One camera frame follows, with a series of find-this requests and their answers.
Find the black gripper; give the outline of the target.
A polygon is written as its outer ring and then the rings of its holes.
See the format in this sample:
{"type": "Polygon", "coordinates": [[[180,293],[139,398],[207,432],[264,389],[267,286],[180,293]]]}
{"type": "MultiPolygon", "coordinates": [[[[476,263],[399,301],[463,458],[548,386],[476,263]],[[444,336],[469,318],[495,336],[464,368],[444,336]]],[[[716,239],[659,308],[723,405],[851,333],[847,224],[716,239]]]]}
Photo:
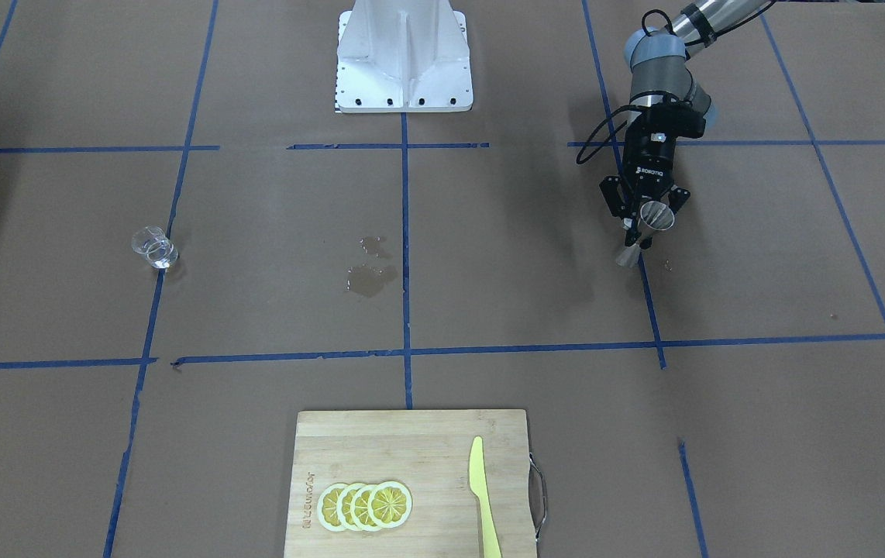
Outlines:
{"type": "Polygon", "coordinates": [[[613,218],[628,232],[640,208],[640,248],[648,250],[656,234],[676,225],[676,215],[691,193],[673,177],[677,141],[704,136],[706,116],[688,102],[661,102],[641,107],[628,125],[622,154],[622,177],[605,177],[599,184],[613,218]]]}

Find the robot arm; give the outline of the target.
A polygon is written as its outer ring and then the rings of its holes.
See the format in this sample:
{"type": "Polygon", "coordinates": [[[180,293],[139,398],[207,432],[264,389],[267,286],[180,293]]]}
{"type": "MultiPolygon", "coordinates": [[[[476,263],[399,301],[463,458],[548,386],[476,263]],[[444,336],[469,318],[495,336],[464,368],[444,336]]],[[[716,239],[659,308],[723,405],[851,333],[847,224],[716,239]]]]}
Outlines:
{"type": "Polygon", "coordinates": [[[690,192],[673,177],[677,141],[698,139],[718,110],[687,62],[772,7],[772,1],[693,1],[661,29],[641,22],[627,39],[632,81],[621,165],[601,182],[609,211],[625,229],[625,255],[638,257],[656,232],[673,226],[690,192]]]}

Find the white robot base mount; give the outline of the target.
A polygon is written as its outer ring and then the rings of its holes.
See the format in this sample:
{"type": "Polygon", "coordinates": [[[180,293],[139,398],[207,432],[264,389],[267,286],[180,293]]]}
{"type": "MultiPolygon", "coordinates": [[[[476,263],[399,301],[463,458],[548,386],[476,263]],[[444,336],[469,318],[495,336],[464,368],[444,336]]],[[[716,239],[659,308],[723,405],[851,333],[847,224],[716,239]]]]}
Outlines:
{"type": "Polygon", "coordinates": [[[449,1],[356,1],[337,32],[337,112],[472,109],[467,18],[449,1]]]}

